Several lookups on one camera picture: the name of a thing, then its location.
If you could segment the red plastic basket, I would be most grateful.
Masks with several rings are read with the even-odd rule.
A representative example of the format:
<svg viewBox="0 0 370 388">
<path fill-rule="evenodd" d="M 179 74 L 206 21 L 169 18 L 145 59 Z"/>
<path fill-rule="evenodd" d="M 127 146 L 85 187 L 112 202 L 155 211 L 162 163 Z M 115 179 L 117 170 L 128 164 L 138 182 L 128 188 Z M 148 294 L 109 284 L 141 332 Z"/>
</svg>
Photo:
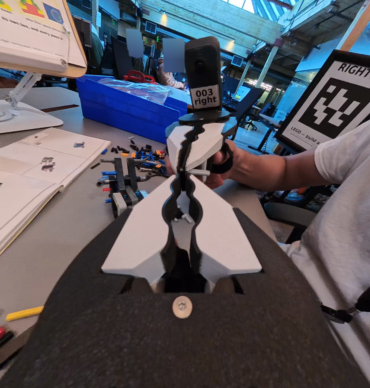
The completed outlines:
<svg viewBox="0 0 370 388">
<path fill-rule="evenodd" d="M 142 72 L 136 70 L 129 70 L 127 75 L 123 76 L 123 80 L 135 83 L 158 84 L 153 76 L 144 75 Z"/>
</svg>

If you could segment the partly built lego model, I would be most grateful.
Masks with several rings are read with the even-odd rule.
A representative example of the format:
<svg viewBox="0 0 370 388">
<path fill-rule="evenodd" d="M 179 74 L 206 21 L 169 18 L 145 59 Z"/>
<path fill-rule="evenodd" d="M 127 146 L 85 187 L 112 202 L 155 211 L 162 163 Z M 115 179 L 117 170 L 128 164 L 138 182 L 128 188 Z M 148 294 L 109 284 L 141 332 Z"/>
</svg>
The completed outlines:
<svg viewBox="0 0 370 388">
<path fill-rule="evenodd" d="M 121 158 L 101 159 L 93 167 L 99 167 L 101 164 L 112 165 L 101 171 L 101 178 L 96 186 L 108 195 L 105 203 L 111 205 L 114 218 L 132 209 L 147 196 L 139 189 L 138 183 L 147 182 L 153 177 L 168 178 L 165 163 L 150 160 L 147 156 L 126 158 L 126 171 Z"/>
</svg>

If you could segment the framed black white marker poster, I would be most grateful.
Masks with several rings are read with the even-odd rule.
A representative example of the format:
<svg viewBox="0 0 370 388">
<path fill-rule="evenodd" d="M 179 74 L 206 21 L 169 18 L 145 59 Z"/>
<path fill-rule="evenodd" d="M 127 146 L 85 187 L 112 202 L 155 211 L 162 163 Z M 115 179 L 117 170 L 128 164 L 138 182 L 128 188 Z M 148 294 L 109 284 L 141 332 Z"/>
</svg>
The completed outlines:
<svg viewBox="0 0 370 388">
<path fill-rule="evenodd" d="M 280 124 L 277 141 L 300 153 L 370 120 L 370 56 L 333 50 Z"/>
</svg>

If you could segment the black office chair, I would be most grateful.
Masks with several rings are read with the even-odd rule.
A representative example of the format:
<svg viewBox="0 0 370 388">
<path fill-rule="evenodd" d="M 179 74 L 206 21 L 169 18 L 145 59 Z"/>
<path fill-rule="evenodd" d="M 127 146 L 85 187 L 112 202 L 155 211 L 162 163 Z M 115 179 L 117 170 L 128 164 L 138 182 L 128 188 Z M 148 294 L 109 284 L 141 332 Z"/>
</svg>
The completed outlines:
<svg viewBox="0 0 370 388">
<path fill-rule="evenodd" d="M 317 216 L 315 212 L 283 203 L 266 203 L 263 209 L 268 219 L 293 227 L 285 242 L 287 245 L 299 241 L 307 227 Z"/>
</svg>

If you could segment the board with printed sheet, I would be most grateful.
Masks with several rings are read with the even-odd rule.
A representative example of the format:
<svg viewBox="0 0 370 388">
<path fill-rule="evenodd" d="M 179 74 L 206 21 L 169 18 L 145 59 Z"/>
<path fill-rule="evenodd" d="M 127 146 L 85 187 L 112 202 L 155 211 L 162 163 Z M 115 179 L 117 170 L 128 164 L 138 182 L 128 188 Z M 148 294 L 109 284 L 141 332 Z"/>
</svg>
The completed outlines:
<svg viewBox="0 0 370 388">
<path fill-rule="evenodd" d="M 0 0 L 0 68 L 85 75 L 87 60 L 67 1 Z"/>
</svg>

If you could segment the person's right hand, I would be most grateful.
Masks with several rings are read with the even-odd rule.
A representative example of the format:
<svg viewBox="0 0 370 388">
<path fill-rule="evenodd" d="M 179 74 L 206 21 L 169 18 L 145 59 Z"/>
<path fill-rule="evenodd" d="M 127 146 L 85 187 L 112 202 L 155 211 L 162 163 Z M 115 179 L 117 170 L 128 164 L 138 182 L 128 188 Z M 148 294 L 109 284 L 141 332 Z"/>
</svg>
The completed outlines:
<svg viewBox="0 0 370 388">
<path fill-rule="evenodd" d="M 241 162 L 244 161 L 243 157 L 247 155 L 246 152 L 236 147 L 235 143 L 231 140 L 225 141 L 226 145 L 230 148 L 233 162 L 232 167 L 225 173 L 217 174 L 211 173 L 205 181 L 207 187 L 216 189 L 224 184 L 227 179 L 232 179 L 236 182 L 243 183 L 243 177 L 245 174 L 242 172 Z M 220 166 L 228 161 L 230 155 L 227 151 L 218 151 L 212 159 L 212 166 Z"/>
</svg>

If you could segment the blue plastic storage bin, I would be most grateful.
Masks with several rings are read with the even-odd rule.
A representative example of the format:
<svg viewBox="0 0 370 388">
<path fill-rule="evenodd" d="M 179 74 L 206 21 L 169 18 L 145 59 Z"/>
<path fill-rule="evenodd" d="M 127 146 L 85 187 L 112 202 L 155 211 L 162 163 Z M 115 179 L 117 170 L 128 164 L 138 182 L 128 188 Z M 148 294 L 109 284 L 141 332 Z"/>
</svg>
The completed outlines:
<svg viewBox="0 0 370 388">
<path fill-rule="evenodd" d="M 107 86 L 101 79 L 115 80 L 97 75 L 76 79 L 84 118 L 166 143 L 166 128 L 187 114 L 184 101 L 169 96 L 164 104 L 158 104 Z"/>
</svg>

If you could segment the clear plastic bag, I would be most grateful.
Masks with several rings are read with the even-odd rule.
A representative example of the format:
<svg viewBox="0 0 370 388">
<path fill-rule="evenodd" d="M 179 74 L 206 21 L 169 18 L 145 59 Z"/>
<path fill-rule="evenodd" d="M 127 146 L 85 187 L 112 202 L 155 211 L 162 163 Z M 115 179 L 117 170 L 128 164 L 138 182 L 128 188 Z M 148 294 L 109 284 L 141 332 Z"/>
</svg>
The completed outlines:
<svg viewBox="0 0 370 388">
<path fill-rule="evenodd" d="M 173 95 L 169 87 L 159 84 L 135 83 L 132 81 L 117 80 L 113 78 L 101 78 L 98 81 L 102 85 L 138 96 L 150 102 L 163 105 L 168 97 Z"/>
</svg>

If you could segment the person's right forearm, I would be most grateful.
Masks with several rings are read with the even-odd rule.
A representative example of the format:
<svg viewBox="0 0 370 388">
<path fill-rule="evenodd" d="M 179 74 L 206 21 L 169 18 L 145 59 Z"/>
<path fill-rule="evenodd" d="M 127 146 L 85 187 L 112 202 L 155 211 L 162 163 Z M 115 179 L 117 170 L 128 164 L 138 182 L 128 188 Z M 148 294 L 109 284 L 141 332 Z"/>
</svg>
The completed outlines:
<svg viewBox="0 0 370 388">
<path fill-rule="evenodd" d="M 298 189 L 327 183 L 316 167 L 314 150 L 289 156 L 246 153 L 245 157 L 246 184 L 257 191 Z"/>
</svg>

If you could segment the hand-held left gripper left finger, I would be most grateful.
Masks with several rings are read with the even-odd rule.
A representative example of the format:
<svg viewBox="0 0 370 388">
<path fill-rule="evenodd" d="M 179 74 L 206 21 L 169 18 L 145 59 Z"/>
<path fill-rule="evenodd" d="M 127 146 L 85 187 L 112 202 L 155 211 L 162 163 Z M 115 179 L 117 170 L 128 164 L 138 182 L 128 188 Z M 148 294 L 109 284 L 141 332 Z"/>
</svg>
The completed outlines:
<svg viewBox="0 0 370 388">
<path fill-rule="evenodd" d="M 101 267 L 103 273 L 144 278 L 153 284 L 173 272 L 177 245 L 172 222 L 181 192 L 180 180 L 173 175 L 134 206 Z"/>
</svg>

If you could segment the yellow lego axle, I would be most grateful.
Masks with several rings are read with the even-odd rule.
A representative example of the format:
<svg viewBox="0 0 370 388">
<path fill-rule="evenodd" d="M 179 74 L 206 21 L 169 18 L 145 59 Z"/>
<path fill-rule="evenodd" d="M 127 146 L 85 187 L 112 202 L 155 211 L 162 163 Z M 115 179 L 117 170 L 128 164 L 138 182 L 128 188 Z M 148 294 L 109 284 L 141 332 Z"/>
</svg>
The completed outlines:
<svg viewBox="0 0 370 388">
<path fill-rule="evenodd" d="M 12 312 L 6 315 L 6 322 L 12 322 L 23 318 L 38 316 L 42 313 L 44 306 L 29 308 L 25 310 L 20 310 L 16 312 Z"/>
</svg>

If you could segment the small black grey lego assembly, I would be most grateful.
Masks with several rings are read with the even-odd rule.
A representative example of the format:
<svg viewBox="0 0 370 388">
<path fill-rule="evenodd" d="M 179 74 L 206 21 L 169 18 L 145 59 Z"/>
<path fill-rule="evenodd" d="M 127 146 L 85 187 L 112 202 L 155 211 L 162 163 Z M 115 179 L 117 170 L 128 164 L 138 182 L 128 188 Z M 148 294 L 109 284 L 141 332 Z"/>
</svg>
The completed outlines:
<svg viewBox="0 0 370 388">
<path fill-rule="evenodd" d="M 179 220 L 185 220 L 189 224 L 193 222 L 191 217 L 188 214 L 184 213 L 180 206 L 177 206 L 177 212 L 173 217 L 173 221 L 178 222 Z"/>
</svg>

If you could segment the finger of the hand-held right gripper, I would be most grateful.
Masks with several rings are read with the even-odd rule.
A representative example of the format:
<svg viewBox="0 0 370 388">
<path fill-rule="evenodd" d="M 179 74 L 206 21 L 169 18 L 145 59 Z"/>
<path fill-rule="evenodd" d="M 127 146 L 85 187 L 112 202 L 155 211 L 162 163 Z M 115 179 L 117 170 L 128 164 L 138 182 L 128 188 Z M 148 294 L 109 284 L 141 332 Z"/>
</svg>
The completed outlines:
<svg viewBox="0 0 370 388">
<path fill-rule="evenodd" d="M 194 168 L 194 126 L 173 124 L 166 139 L 169 174 L 189 173 Z"/>
<path fill-rule="evenodd" d="M 197 136 L 197 139 L 191 143 L 190 153 L 185 163 L 185 170 L 189 171 L 202 165 L 223 145 L 222 130 L 224 123 L 208 123 L 203 125 L 204 132 Z"/>
</svg>

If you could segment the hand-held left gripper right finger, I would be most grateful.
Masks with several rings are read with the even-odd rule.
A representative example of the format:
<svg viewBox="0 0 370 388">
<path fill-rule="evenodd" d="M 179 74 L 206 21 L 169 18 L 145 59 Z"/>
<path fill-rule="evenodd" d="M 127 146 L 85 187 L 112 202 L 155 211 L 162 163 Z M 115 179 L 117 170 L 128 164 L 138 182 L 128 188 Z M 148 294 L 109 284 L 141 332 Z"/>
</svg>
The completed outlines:
<svg viewBox="0 0 370 388">
<path fill-rule="evenodd" d="M 190 264 L 210 285 L 232 275 L 256 274 L 262 265 L 233 208 L 196 176 L 187 176 L 188 214 L 194 222 Z"/>
</svg>

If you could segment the pile of small lego pins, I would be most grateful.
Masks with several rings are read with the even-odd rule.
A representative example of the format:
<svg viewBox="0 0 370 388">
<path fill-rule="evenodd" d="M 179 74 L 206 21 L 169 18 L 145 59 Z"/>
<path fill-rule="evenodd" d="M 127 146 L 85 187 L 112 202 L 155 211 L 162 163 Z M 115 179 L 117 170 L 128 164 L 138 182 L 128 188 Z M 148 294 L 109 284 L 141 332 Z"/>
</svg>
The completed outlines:
<svg viewBox="0 0 370 388">
<path fill-rule="evenodd" d="M 154 148 L 150 144 L 139 146 L 135 136 L 128 137 L 128 145 L 112 146 L 110 152 L 115 156 L 123 156 L 134 160 L 134 165 L 139 172 L 152 173 L 153 176 L 168 178 L 168 168 L 165 158 L 168 155 L 167 148 Z"/>
</svg>

